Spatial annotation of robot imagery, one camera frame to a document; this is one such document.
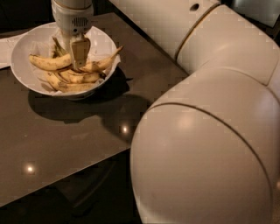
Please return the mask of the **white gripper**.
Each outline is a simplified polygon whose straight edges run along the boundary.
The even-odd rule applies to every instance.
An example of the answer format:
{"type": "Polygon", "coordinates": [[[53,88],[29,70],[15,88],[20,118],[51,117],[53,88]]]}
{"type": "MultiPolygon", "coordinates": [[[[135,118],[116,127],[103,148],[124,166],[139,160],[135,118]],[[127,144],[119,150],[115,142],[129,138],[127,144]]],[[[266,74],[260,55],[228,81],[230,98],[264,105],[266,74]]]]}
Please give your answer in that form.
{"type": "Polygon", "coordinates": [[[79,33],[87,32],[91,28],[91,19],[94,15],[93,3],[91,1],[52,1],[52,14],[57,26],[61,29],[63,46],[71,54],[73,68],[85,66],[91,43],[88,37],[79,33]]]}

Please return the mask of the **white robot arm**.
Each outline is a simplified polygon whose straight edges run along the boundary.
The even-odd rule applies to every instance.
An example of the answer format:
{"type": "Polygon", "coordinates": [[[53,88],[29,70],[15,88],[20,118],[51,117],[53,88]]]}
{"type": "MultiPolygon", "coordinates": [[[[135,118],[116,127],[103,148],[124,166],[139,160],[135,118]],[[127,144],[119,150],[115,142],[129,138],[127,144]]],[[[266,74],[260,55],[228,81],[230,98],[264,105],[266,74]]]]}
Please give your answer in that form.
{"type": "Polygon", "coordinates": [[[277,44],[221,0],[109,0],[187,72],[137,125],[143,224],[271,224],[279,175],[277,44]]]}

